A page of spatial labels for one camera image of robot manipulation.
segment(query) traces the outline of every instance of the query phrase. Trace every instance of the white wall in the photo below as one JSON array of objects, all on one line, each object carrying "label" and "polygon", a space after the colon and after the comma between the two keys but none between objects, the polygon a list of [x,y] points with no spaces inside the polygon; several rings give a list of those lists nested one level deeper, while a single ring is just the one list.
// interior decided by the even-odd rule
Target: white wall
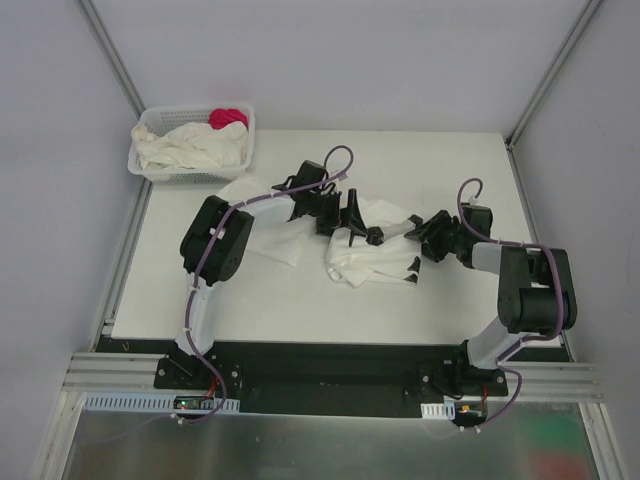
[{"label": "white wall", "polygon": [[74,2],[0,2],[0,477],[35,461],[137,181],[135,117]]},{"label": "white wall", "polygon": [[542,240],[566,248],[572,343],[598,364],[616,434],[640,478],[640,3],[606,2],[516,161]]},{"label": "white wall", "polygon": [[96,0],[148,106],[263,128],[510,133],[585,0]]}]

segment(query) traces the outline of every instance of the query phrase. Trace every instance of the white laundry basket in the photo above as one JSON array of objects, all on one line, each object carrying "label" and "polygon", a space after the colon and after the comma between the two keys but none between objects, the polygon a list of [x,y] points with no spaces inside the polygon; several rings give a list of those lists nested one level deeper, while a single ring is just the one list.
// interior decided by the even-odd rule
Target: white laundry basket
[{"label": "white laundry basket", "polygon": [[185,123],[207,123],[209,115],[216,108],[237,108],[249,119],[249,138],[247,155],[241,165],[217,168],[164,168],[161,170],[145,170],[140,165],[140,158],[136,148],[131,143],[127,166],[134,175],[143,175],[152,182],[164,183],[211,183],[235,180],[251,164],[253,156],[253,142],[255,138],[256,119],[253,108],[243,103],[217,103],[215,105],[189,105],[178,107],[152,107],[146,109],[140,116],[138,125],[145,125],[150,132],[163,136]]}]

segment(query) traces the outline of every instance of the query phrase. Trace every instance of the white table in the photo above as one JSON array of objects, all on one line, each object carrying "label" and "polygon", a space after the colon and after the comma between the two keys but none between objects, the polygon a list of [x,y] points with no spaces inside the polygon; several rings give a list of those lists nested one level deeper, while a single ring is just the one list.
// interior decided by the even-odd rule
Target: white table
[{"label": "white table", "polygon": [[[458,187],[478,176],[485,181],[480,204],[494,213],[493,235],[530,240],[498,134],[259,130],[250,172],[280,183],[305,159],[322,163],[337,144],[355,152],[344,188],[356,187],[364,198],[384,198],[427,220],[443,208],[453,214]],[[346,158],[336,154],[331,167]],[[154,186],[113,337],[175,337],[187,295],[180,241],[218,188]],[[246,253],[216,304],[216,339],[459,344],[496,316],[497,277],[468,270],[452,256],[440,264],[423,259],[417,286],[365,283],[354,289],[329,278],[327,245],[327,238],[313,236],[296,268]]]}]

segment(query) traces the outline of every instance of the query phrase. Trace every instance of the white towel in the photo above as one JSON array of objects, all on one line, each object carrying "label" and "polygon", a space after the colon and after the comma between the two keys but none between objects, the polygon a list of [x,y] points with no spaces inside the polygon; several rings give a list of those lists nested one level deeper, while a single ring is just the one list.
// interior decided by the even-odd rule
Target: white towel
[{"label": "white towel", "polygon": [[[233,204],[270,191],[271,187],[258,177],[244,175],[225,186],[217,196]],[[254,226],[247,250],[295,267],[306,240],[314,231],[315,218],[309,216],[265,227]]]},{"label": "white towel", "polygon": [[[362,219],[367,227],[397,225],[410,213],[384,200],[367,201],[358,197]],[[333,233],[325,263],[329,276],[336,282],[348,282],[359,287],[365,281],[414,285],[420,271],[420,244],[403,235],[393,237],[382,245],[367,244],[355,237],[349,247],[350,232],[340,228]]]},{"label": "white towel", "polygon": [[144,169],[214,168],[241,165],[247,154],[248,132],[242,122],[220,130],[208,123],[187,123],[164,137],[136,125],[131,138]]}]

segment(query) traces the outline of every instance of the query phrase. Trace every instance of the pink cloth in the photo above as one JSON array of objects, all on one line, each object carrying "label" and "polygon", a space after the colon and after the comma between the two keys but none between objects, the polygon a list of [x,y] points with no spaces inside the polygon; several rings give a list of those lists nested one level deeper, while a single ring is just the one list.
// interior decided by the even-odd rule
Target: pink cloth
[{"label": "pink cloth", "polygon": [[209,125],[215,130],[220,130],[233,122],[242,122],[247,129],[249,128],[247,116],[237,108],[216,108],[209,115]]}]

